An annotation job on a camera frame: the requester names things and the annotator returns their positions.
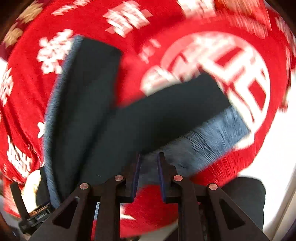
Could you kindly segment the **black pants blue patterned stripe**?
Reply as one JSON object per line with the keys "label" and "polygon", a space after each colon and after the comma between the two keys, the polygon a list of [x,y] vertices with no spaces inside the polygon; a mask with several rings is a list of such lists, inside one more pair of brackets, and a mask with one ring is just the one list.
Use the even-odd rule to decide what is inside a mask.
{"label": "black pants blue patterned stripe", "polygon": [[76,36],[45,114],[49,197],[58,207],[83,182],[104,183],[140,153],[139,187],[158,182],[157,156],[191,176],[250,130],[215,80],[202,73],[126,107],[115,102],[121,51]]}

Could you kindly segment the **white cloth yellow trim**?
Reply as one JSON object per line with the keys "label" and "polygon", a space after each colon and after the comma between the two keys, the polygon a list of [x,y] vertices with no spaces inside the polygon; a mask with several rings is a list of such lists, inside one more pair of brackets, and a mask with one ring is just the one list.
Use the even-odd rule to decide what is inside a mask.
{"label": "white cloth yellow trim", "polygon": [[36,197],[39,184],[41,182],[40,170],[35,170],[30,173],[22,189],[22,199],[27,209],[30,213],[37,208]]}

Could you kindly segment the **red blanket white characters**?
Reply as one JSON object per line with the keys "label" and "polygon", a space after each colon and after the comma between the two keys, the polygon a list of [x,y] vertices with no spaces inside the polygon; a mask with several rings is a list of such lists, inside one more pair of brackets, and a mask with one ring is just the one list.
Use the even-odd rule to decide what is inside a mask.
{"label": "red blanket white characters", "polygon": [[[259,152],[295,69],[295,36],[263,1],[51,1],[25,30],[12,27],[14,43],[1,78],[1,172],[4,209],[18,216],[10,185],[22,190],[40,170],[36,203],[50,201],[45,173],[45,114],[56,79],[76,36],[121,51],[115,102],[126,107],[166,87],[210,75],[249,128],[249,134],[213,164],[189,176],[196,184],[224,185]],[[139,187],[120,207],[120,235],[158,230],[177,220],[164,204],[159,181]]]}

